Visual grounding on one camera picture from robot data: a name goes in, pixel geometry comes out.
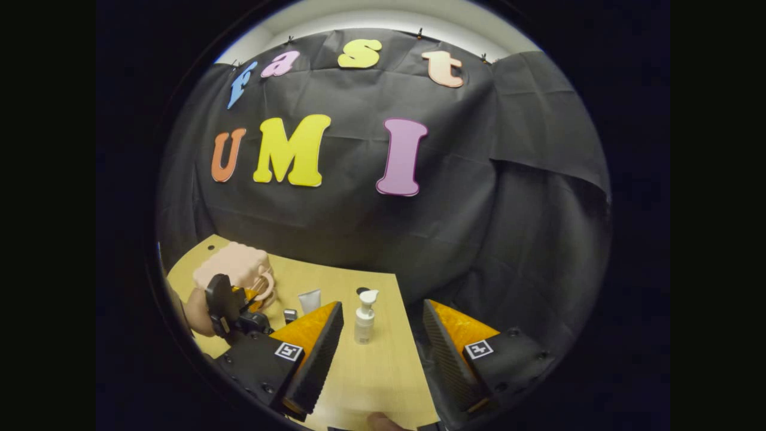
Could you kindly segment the black backdrop cloth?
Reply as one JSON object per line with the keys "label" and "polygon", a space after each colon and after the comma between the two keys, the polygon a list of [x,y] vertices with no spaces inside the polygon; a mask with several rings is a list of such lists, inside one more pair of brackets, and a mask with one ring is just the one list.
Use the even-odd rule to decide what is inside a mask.
{"label": "black backdrop cloth", "polygon": [[323,32],[211,65],[165,148],[157,238],[172,266],[216,234],[394,273],[555,354],[585,327],[611,242],[604,150],[543,51],[487,65],[383,29]]}

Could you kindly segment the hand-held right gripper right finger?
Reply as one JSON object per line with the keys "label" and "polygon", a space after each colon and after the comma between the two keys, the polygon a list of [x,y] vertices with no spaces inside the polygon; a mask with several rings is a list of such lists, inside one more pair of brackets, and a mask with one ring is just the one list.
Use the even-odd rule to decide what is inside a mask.
{"label": "hand-held right gripper right finger", "polygon": [[517,327],[495,330],[431,299],[423,324],[448,399],[467,419],[510,409],[556,361]]}

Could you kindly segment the white pump bottle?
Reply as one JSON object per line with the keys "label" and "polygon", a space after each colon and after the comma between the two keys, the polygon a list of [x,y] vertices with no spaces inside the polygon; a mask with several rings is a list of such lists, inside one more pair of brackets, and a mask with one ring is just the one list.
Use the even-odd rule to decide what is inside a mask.
{"label": "white pump bottle", "polygon": [[378,299],[378,290],[367,290],[358,294],[360,305],[355,312],[354,340],[357,344],[368,344],[374,331],[374,304]]}

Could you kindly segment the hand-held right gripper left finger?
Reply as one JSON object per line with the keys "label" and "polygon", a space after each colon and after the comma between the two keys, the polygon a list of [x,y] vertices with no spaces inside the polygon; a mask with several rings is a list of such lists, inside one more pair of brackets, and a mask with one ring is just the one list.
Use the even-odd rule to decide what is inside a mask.
{"label": "hand-held right gripper left finger", "polygon": [[274,330],[244,319],[214,363],[249,398],[303,422],[314,412],[344,326],[341,301],[320,306]]}

